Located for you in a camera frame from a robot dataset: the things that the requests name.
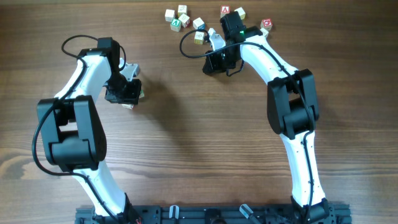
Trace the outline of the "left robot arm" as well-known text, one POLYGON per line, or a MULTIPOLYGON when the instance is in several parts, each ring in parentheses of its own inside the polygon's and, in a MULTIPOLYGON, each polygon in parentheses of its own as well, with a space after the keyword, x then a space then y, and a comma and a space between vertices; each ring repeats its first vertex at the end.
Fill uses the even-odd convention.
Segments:
POLYGON ((77 67, 65 87, 37 105, 32 140, 36 166, 52 176, 72 176, 93 202, 76 211, 77 223, 142 223, 106 164, 106 135, 95 103, 105 99, 123 106, 138 104, 142 83, 138 64, 128 64, 123 47, 111 37, 76 55, 77 67))

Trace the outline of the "red sided picture block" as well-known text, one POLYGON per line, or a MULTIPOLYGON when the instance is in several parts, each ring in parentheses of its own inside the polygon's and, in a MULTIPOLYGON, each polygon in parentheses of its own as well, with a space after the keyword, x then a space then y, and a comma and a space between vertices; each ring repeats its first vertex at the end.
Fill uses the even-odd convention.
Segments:
POLYGON ((129 110, 132 110, 134 107, 134 105, 130 105, 130 104, 122 104, 122 106, 123 106, 123 108, 129 109, 129 110))

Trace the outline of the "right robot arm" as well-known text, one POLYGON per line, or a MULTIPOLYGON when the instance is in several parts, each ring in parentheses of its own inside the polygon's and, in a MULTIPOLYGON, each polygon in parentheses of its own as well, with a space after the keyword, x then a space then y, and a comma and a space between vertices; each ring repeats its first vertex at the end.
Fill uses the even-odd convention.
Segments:
POLYGON ((319 108, 315 80, 308 69, 283 60, 256 26, 246 27, 239 14, 220 19, 224 36, 209 31, 212 49, 203 72, 228 73, 237 61, 248 63, 267 85, 267 119, 284 143, 292 174, 294 220, 315 223, 329 215, 315 159, 315 123, 319 108))

